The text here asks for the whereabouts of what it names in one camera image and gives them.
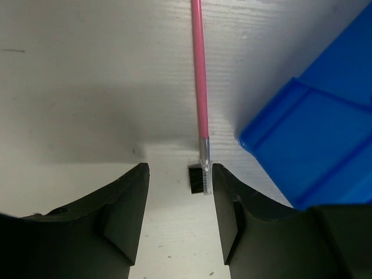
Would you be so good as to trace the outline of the pink eyebrow comb brush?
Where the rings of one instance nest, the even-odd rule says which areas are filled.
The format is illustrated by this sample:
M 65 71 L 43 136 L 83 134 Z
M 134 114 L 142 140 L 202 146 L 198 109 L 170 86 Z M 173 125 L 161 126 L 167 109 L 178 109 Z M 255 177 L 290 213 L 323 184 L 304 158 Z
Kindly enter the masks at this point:
M 191 1 L 191 20 L 200 165 L 189 168 L 189 177 L 192 193 L 202 192 L 209 195 L 212 193 L 212 163 L 210 161 L 208 93 L 201 1 Z

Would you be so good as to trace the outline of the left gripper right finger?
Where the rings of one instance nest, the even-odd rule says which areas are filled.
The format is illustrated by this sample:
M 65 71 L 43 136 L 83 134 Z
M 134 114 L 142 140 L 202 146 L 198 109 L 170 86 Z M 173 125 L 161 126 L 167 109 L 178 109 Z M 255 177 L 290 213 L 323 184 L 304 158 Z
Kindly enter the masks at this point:
M 371 205 L 296 210 L 213 165 L 224 263 L 232 278 L 370 278 Z

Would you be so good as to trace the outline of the blue plastic organizer tray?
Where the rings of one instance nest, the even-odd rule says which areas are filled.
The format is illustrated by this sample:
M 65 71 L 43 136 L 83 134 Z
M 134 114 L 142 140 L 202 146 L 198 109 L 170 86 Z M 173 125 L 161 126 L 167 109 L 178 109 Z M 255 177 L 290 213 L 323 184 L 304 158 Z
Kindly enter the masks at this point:
M 371 6 L 240 133 L 288 202 L 371 202 Z

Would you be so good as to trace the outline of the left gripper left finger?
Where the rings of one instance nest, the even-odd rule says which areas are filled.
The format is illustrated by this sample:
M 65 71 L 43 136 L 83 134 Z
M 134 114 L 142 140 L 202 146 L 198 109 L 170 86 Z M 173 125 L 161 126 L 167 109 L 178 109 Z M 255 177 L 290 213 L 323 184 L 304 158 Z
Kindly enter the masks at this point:
M 149 188 L 140 163 L 112 183 L 46 215 L 1 216 L 2 278 L 127 278 Z

